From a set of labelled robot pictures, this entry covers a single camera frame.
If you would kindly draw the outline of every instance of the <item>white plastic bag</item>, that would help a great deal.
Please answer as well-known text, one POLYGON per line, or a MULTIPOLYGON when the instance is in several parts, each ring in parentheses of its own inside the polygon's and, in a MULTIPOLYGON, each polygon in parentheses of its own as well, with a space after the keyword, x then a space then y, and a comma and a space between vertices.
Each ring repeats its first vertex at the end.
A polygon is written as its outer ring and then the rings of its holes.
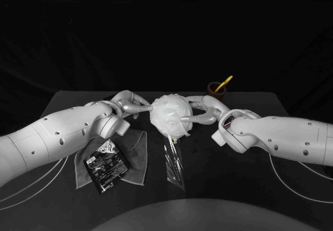
POLYGON ((161 133, 174 139, 179 139, 184 135, 189 136, 188 131, 192 130, 194 123, 184 123, 181 118, 192 116, 192 107, 189 100, 179 94, 165 95, 156 99, 151 111, 151 122, 158 127, 161 133))

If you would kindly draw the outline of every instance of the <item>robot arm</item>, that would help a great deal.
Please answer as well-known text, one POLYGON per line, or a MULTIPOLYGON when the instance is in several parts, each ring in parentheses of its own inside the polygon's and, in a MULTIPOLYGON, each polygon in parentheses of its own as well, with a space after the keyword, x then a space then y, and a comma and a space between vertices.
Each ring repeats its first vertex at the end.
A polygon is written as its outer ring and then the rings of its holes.
POLYGON ((138 101, 139 96, 129 90, 116 97, 117 101, 91 102, 55 112, 0 137, 0 187, 34 168, 77 153, 93 138, 126 134, 130 123, 125 113, 151 111, 153 107, 145 99, 138 101))
MULTIPOLYGON (((211 96, 195 99, 192 106, 224 104, 211 96)), ((272 155, 305 163, 333 166, 333 125, 303 118, 269 116, 262 118, 249 110, 228 110, 220 114, 210 111, 204 115, 188 116, 182 122, 208 124, 208 114, 220 122, 220 130, 213 139, 224 146, 244 153, 253 146, 263 148, 272 155)))

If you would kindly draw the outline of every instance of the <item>cable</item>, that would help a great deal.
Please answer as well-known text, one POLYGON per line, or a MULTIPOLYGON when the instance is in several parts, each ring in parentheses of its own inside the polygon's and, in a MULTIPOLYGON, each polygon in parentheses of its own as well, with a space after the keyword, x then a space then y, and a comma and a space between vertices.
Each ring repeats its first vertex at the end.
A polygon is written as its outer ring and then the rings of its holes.
POLYGON ((325 175, 322 175, 319 172, 316 172, 309 166, 306 166, 302 162, 299 162, 311 171, 313 171, 318 175, 321 175, 322 177, 325 177, 326 179, 329 179, 329 180, 333 180, 333 178, 331 178, 331 177, 328 177, 328 176, 325 176, 325 175))
MULTIPOLYGON (((275 172, 276 172, 277 178, 279 178, 280 181, 283 182, 283 180, 282 180, 282 178, 280 178, 280 176, 279 176, 279 173, 277 173, 277 171, 276 171, 275 164, 273 164, 273 170, 275 170, 275 172)), ((292 191, 293 193, 296 193, 299 196, 302 196, 303 198, 306 198, 306 199, 309 199, 309 200, 312 200, 312 201, 318 201, 318 202, 322 202, 322 203, 333 204, 333 201, 319 201, 319 200, 316 200, 316 199, 312 199, 312 198, 303 196, 302 194, 299 194, 299 193, 290 188, 290 186, 289 186, 285 182, 283 182, 283 184, 285 184, 285 186, 290 189, 290 191, 292 191)))
POLYGON ((65 164, 67 164, 67 161, 68 161, 68 157, 67 157, 67 160, 65 160, 65 162, 64 162, 64 165, 63 165, 63 167, 61 167, 61 170, 60 170, 57 176, 54 177, 54 179, 51 180, 51 182, 47 184, 47 186, 45 186, 31 197, 28 197, 24 201, 21 201, 19 203, 16 203, 15 205, 11 205, 11 206, 8 206, 8 207, 5 207, 5 208, 0 208, 0 210, 5 210, 5 209, 8 209, 8 208, 11 208, 11 207, 19 205, 19 204, 24 203, 25 201, 28 201, 31 198, 34 198, 34 197, 44 191, 44 189, 50 186, 50 184, 53 183, 53 181, 54 181, 55 178, 58 177, 58 175, 60 175, 60 173, 61 173, 61 171, 63 171, 63 169, 64 169, 64 166, 65 166, 65 164))
POLYGON ((18 195, 19 193, 22 193, 27 189, 29 189, 48 175, 50 175, 50 173, 53 172, 53 170, 55 169, 55 167, 60 165, 60 163, 61 163, 61 161, 63 161, 64 159, 61 159, 60 161, 58 161, 58 163, 57 163, 57 165, 54 166, 54 168, 50 170, 50 172, 47 172, 45 173, 45 175, 32 183, 32 184, 29 184, 19 192, 16 192, 14 195, 11 195, 11 196, 8 196, 6 198, 4 198, 2 200, 0 200, 0 202, 4 202, 4 201, 6 201, 9 198, 12 198, 15 195, 18 195))

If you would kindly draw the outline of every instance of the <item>gray towel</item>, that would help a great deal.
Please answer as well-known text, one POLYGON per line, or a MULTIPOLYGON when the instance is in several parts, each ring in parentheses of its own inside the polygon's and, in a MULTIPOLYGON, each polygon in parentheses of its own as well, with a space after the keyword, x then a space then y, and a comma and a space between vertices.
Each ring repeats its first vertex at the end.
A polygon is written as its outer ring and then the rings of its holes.
MULTIPOLYGON (((138 185, 145 185, 145 176, 146 176, 148 158, 149 158, 148 132, 130 128, 125 136, 120 136, 116 133, 110 139, 130 163, 129 173, 125 175, 122 180, 138 185)), ((102 145, 106 143, 107 140, 109 139, 104 139, 102 137, 94 138, 90 141, 87 147, 81 149, 76 154, 74 165, 76 165, 77 189, 86 186, 93 181, 84 166, 84 160, 94 153, 94 151, 102 147, 102 145)))

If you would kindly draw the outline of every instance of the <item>yellow straw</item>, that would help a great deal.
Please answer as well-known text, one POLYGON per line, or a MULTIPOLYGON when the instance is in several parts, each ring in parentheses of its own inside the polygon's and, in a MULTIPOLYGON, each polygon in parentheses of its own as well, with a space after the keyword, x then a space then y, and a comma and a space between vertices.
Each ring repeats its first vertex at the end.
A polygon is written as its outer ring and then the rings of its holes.
POLYGON ((233 79, 234 76, 230 76, 230 78, 227 79, 227 81, 220 85, 220 87, 215 90, 215 93, 218 92, 218 90, 221 89, 221 87, 230 82, 230 80, 233 79))

